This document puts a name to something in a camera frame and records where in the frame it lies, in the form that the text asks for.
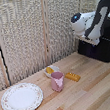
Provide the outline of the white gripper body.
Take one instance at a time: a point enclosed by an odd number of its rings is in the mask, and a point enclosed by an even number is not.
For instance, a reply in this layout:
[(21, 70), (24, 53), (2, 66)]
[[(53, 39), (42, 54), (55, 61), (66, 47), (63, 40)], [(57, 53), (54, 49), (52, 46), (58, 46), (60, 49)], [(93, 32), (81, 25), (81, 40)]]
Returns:
[(93, 44), (93, 45), (98, 45), (98, 43), (100, 42), (99, 41), (99, 38), (98, 39), (87, 39), (85, 36), (80, 36), (80, 35), (75, 35), (76, 39), (80, 39), (81, 41), (84, 41), (84, 42), (87, 42), (89, 44)]

